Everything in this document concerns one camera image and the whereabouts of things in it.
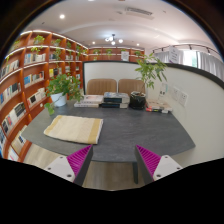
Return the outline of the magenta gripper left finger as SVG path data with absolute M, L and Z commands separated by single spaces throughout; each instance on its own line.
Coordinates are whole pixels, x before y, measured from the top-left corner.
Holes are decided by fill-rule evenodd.
M 93 156 L 93 146 L 88 145 L 69 156 L 58 156 L 45 170 L 81 186 Z

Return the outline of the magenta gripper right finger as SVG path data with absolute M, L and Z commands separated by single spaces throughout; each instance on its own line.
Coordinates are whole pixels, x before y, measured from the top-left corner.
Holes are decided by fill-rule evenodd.
M 145 184 L 152 183 L 182 169 L 169 155 L 158 154 L 142 146 L 135 146 L 135 156 Z

